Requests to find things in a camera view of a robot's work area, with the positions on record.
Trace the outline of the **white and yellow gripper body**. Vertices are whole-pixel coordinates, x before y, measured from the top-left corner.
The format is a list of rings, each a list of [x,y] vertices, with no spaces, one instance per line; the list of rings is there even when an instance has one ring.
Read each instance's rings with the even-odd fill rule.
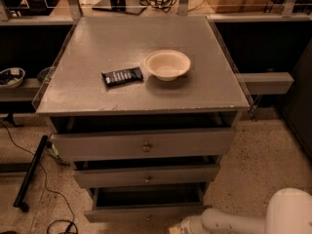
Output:
[[[169,227],[170,234],[203,234],[202,218],[192,215]]]

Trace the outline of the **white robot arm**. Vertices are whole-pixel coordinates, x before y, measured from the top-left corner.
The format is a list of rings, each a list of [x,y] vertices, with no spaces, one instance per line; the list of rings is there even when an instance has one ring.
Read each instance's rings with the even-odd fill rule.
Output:
[[[269,201],[265,218],[226,214],[215,208],[184,218],[170,234],[312,234],[312,196],[284,188]]]

